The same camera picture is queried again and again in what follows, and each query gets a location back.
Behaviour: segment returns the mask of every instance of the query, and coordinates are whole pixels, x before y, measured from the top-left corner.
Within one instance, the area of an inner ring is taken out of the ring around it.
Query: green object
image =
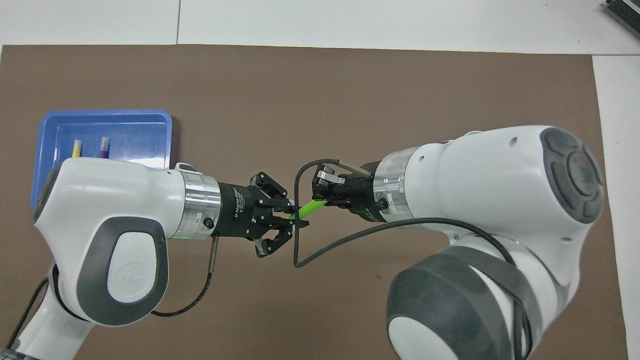
[[[311,200],[307,205],[304,205],[300,208],[300,219],[306,218],[309,214],[313,213],[315,210],[322,208],[322,206],[326,204],[326,200]],[[296,218],[296,215],[293,214],[289,216],[289,220],[293,220]]]

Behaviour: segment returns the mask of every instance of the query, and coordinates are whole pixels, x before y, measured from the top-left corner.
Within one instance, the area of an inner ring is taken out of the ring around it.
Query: blue tray
[[[51,169],[73,153],[82,140],[81,156],[97,158],[100,141],[109,138],[109,159],[169,168],[172,119],[164,110],[52,111],[42,118],[31,187],[31,209]]]

